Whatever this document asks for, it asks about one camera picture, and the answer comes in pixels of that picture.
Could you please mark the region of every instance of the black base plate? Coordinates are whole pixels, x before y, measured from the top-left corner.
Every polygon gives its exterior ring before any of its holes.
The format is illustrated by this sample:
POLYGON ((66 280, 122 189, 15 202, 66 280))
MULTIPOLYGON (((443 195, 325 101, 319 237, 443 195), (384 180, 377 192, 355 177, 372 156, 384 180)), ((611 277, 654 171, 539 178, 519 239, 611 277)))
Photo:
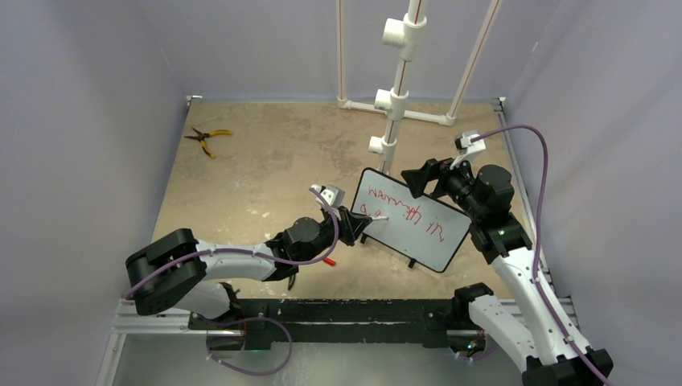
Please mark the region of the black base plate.
MULTIPOLYGON (((450 299, 240 299, 244 317, 266 317, 281 322, 295 342, 305 343, 420 343, 449 347, 448 330, 478 330, 450 315, 450 299)), ((190 317, 191 330, 222 330, 190 317)), ((238 330, 238 326, 229 328, 238 330)), ((284 333, 267 322, 248 324, 246 350, 266 350, 272 342, 286 342, 284 333)))

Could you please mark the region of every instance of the red stripe on pipe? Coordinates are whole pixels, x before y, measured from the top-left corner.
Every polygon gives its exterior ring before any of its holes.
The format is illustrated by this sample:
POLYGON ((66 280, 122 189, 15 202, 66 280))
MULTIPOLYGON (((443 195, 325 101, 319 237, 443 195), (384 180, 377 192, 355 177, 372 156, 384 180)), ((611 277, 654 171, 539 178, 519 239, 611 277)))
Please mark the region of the red stripe on pipe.
POLYGON ((343 91, 343 24, 341 24, 341 2, 339 2, 339 96, 343 91))
POLYGON ((419 0, 419 4, 417 4, 417 16, 414 17, 414 23, 417 24, 417 20, 419 20, 419 10, 421 9, 421 0, 419 0))
MULTIPOLYGON (((501 0, 498 0, 498 2, 495 3, 495 8, 492 9, 492 13, 493 13, 493 14, 495 14, 495 12, 497 11, 497 6, 499 6, 499 2, 500 2, 500 1, 501 1, 501 0)), ((491 24, 492 24, 492 18, 488 21, 488 25, 486 26, 486 30, 483 32, 483 39, 485 39, 485 38, 486 38, 486 35, 488 35, 488 30, 490 29, 490 25, 491 25, 491 24)), ((474 56, 474 64, 476 63, 476 60, 478 60, 478 58, 479 58, 479 53, 481 52, 481 48, 483 48, 483 45, 480 45, 480 46, 479 46, 479 49, 476 50, 476 55, 474 56)), ((459 100, 457 101, 457 104, 454 106, 454 108, 453 108, 452 111, 450 112, 450 115, 451 115, 451 116, 452 116, 452 114, 454 114, 455 111, 457 111, 457 107, 459 107, 459 101, 461 101, 462 98, 464 97, 464 92, 463 92, 463 91, 466 90, 466 85, 469 84, 469 77, 471 76, 471 73, 472 73, 473 71, 474 71, 474 68, 471 67, 471 71, 469 71, 469 73, 466 74, 466 79, 464 80, 464 87, 462 88, 462 95, 459 96, 459 100)))
POLYGON ((401 73, 401 83, 398 84, 398 96, 401 95, 401 89, 403 88, 403 78, 405 77, 405 65, 407 62, 403 60, 403 72, 401 73))
POLYGON ((393 134, 393 124, 396 123, 395 121, 391 121, 391 129, 388 131, 388 140, 391 140, 391 134, 393 134))

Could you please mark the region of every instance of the beige floor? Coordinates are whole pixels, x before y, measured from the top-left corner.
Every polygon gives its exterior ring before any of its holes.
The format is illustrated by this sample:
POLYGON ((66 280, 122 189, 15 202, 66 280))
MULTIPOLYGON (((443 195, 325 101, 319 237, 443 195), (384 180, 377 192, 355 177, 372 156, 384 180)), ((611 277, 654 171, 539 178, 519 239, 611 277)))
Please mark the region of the beige floor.
MULTIPOLYGON (((447 106, 415 104, 411 109, 442 113, 447 106)), ((261 243, 299 217, 321 218, 308 191, 312 183, 343 188, 350 206, 362 169, 378 163, 367 145, 370 136, 383 134, 385 122, 382 115, 333 104, 194 104, 184 133, 195 126, 230 129, 234 136, 208 140, 215 159, 197 142, 180 142, 154 238, 191 228, 195 237, 216 243, 261 243)), ((406 119, 392 173, 418 168, 427 158, 453 157, 456 133, 483 133, 497 125, 488 104, 464 105, 453 127, 406 119)), ((476 170, 488 163, 509 169, 503 139, 496 137, 486 140, 476 170)), ((519 200, 513 205, 517 218, 523 218, 519 200)), ((353 248, 339 244, 332 257, 335 267, 301 267, 291 291, 286 281, 230 282, 241 289, 242 298, 449 298, 458 287, 479 281, 500 298, 511 297, 469 237, 444 273, 420 265, 408 269, 405 257, 371 240, 353 248)))

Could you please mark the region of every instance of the white pvc pipe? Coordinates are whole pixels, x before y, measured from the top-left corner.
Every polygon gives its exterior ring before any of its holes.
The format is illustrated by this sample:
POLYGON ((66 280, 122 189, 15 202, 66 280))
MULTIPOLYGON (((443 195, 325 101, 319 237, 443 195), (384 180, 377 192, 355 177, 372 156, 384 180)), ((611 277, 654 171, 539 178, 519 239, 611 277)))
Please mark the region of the white pvc pipe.
MULTIPOLYGON (((366 111, 368 113, 378 113, 381 115, 386 115, 386 112, 384 110, 376 109, 374 107, 374 105, 370 105, 369 103, 361 103, 361 102, 355 102, 355 101, 347 100, 346 104, 342 107, 344 109, 354 109, 354 110, 366 111)), ((431 123, 438 123, 439 125, 444 125, 444 126, 452 125, 452 122, 450 122, 447 119, 446 115, 419 113, 418 111, 405 110, 405 118, 414 119, 417 121, 427 121, 427 122, 431 122, 431 123)))
POLYGON ((483 51, 483 46, 485 45, 488 35, 490 34, 493 23, 495 22, 495 17, 499 12, 501 4, 502 0, 491 0, 491 3, 488 7, 488 11, 486 13, 486 17, 483 20, 483 25, 481 25, 479 36, 476 38, 474 50, 471 51, 471 55, 469 56, 469 62, 466 64, 466 68, 464 69, 464 75, 462 76, 462 79, 459 81, 459 87, 457 87, 457 92, 454 94, 452 105, 450 106, 450 110, 448 110, 448 113, 446 114, 450 120, 454 121, 454 119, 457 116, 459 106, 462 104, 462 98, 464 97, 466 88, 469 86, 469 81, 471 80, 471 77, 474 75, 476 63, 479 61, 480 53, 481 51, 483 51))
POLYGON ((336 59, 339 68, 339 107, 342 107, 346 100, 346 68, 343 61, 346 58, 346 39, 343 38, 344 28, 346 27, 346 2, 336 0, 336 59))
MULTIPOLYGON (((420 24, 425 22, 426 15, 426 5, 428 0, 409 0, 407 20, 413 24, 420 24)), ((396 77, 393 81, 393 88, 391 92, 395 93, 398 97, 406 97, 408 95, 408 84, 409 84, 409 74, 410 68, 412 66, 412 59, 404 60, 400 58, 398 60, 398 67, 396 69, 396 77)), ((379 161, 379 171, 385 174, 390 173, 391 164, 393 162, 393 154, 395 152, 395 145, 398 137, 398 132, 400 131, 402 122, 402 116, 398 119, 391 119, 388 115, 388 120, 386 122, 386 129, 384 131, 384 136, 382 137, 384 146, 384 153, 380 156, 379 161)))

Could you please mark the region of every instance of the pvc pipe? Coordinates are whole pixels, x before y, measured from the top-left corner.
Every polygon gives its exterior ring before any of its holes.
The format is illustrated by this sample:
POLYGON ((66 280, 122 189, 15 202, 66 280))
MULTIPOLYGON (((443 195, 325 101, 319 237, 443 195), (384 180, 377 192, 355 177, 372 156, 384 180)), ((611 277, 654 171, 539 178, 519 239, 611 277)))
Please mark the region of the pvc pipe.
MULTIPOLYGON (((386 98, 381 98, 382 100, 377 98, 375 101, 375 105, 387 108, 388 120, 381 141, 383 150, 379 153, 379 171, 387 175, 390 174, 398 133, 405 116, 406 98, 409 95, 410 68, 421 45, 423 27, 426 25, 427 3, 428 0, 409 0, 408 12, 403 18, 402 34, 400 31, 396 31, 397 24, 391 19, 387 21, 384 27, 383 42, 400 49, 396 77, 390 91, 390 101, 386 103, 386 98)), ((380 90, 377 96, 386 97, 386 91, 380 90)), ((370 143, 376 143, 376 138, 371 138, 370 143)))
POLYGON ((343 38, 343 29, 346 26, 346 2, 336 0, 336 59, 339 68, 339 107, 346 100, 346 68, 343 66, 346 58, 346 39, 343 38))
MULTIPOLYGON (((417 8, 414 8, 414 16, 416 17, 417 13, 417 8)), ((423 22, 424 20, 424 14, 422 13, 423 9, 419 10, 419 13, 421 14, 421 21, 423 22)), ((395 23, 398 22, 400 25, 402 25, 403 22, 400 20, 393 20, 389 19, 387 21, 387 24, 390 23, 395 23)), ((339 94, 336 97, 337 99, 337 105, 341 109, 355 109, 355 110, 361 110, 361 111, 366 111, 369 113, 381 113, 386 115, 385 111, 375 109, 373 105, 370 105, 369 103, 360 103, 360 102, 354 102, 349 99, 347 99, 347 92, 346 92, 346 68, 344 67, 345 63, 344 60, 347 58, 346 56, 346 40, 344 39, 344 32, 346 28, 346 2, 345 0, 336 0, 336 41, 337 41, 337 51, 336 51, 336 59, 337 59, 337 68, 339 71, 338 74, 338 82, 339 82, 339 94)), ((396 44, 396 41, 392 41, 397 39, 396 36, 389 35, 385 36, 385 38, 388 41, 384 41, 386 44, 396 44)), ((447 117, 445 114, 444 115, 435 115, 435 114, 428 114, 428 113, 419 113, 417 111, 411 111, 411 110, 405 110, 405 118, 409 119, 416 119, 418 121, 427 121, 427 122, 432 122, 432 123, 438 123, 439 125, 444 125, 444 126, 452 126, 454 124, 454 119, 447 117)))
MULTIPOLYGON (((373 105, 369 103, 355 102, 350 99, 346 99, 346 103, 340 106, 342 109, 353 109, 366 111, 368 113, 378 113, 386 115, 384 110, 375 109, 373 105)), ((445 114, 436 115, 428 113, 420 113, 418 111, 405 110, 405 118, 415 119, 418 121, 427 121, 432 123, 438 123, 439 125, 452 126, 454 120, 450 120, 445 114)))
POLYGON ((466 92, 466 88, 469 86, 469 81, 471 77, 474 75, 476 63, 479 61, 480 53, 483 50, 483 46, 486 43, 488 35, 490 34, 492 25, 495 22, 495 17, 499 12, 501 4, 502 0, 491 0, 491 3, 488 7, 486 17, 483 20, 483 25, 481 25, 481 29, 479 31, 479 36, 476 38, 476 44, 474 45, 474 49, 471 51, 471 55, 469 56, 469 62, 466 64, 464 75, 462 76, 462 79, 459 81, 457 93, 454 94, 454 100, 452 101, 450 110, 448 110, 448 113, 446 114, 447 117, 451 119, 453 122, 457 116, 457 111, 459 110, 459 106, 462 102, 462 98, 464 97, 464 93, 466 92))

